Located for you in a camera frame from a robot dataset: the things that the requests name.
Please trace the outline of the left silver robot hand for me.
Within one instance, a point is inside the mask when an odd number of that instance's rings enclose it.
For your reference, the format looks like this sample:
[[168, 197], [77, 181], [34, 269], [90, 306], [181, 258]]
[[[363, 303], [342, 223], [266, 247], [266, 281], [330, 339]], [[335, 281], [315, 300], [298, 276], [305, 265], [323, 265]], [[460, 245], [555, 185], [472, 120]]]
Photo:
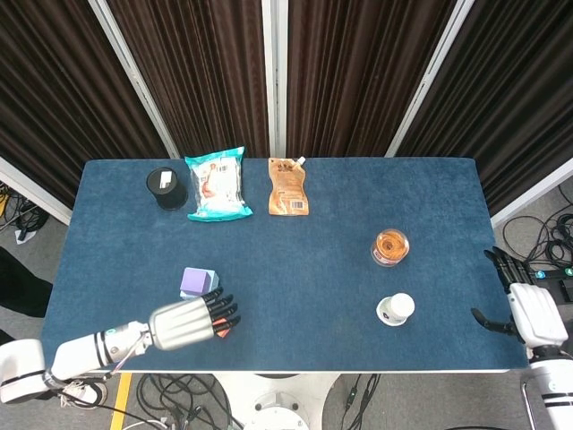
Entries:
[[149, 319], [153, 346], [160, 350], [175, 350], [210, 340], [241, 321], [237, 310], [234, 296], [223, 297], [223, 288], [163, 306]]

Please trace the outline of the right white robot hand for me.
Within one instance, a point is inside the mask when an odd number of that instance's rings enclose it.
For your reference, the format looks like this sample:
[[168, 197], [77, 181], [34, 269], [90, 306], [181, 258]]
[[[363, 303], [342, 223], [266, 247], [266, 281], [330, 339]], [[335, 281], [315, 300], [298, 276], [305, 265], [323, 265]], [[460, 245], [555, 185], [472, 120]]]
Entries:
[[499, 247], [484, 250], [498, 273], [511, 311], [509, 322], [494, 322], [476, 308], [475, 320], [486, 330], [516, 337], [530, 349], [560, 347], [569, 338], [550, 292], [536, 285], [534, 272]]

